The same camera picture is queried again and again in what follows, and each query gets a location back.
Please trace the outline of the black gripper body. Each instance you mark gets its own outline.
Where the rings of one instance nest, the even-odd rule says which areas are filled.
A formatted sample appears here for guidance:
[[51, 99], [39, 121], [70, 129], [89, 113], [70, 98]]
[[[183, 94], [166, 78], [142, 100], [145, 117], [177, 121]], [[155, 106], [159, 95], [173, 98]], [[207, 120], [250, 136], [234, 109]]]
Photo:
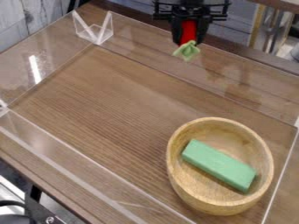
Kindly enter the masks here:
[[226, 21], [231, 0], [153, 0], [154, 19], [173, 21], [209, 18], [211, 22]]

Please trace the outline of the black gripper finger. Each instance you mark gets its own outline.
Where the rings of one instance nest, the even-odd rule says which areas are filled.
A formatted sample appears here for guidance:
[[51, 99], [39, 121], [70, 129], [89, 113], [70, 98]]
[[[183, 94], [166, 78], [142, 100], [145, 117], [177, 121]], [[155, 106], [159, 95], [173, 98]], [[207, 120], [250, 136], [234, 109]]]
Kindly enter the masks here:
[[182, 20], [175, 17], [171, 22], [173, 25], [173, 42], [179, 46], [182, 43], [183, 27]]
[[206, 33], [210, 28], [211, 18], [210, 17], [202, 17], [198, 21], [198, 27], [197, 27], [197, 44], [199, 45], [206, 37]]

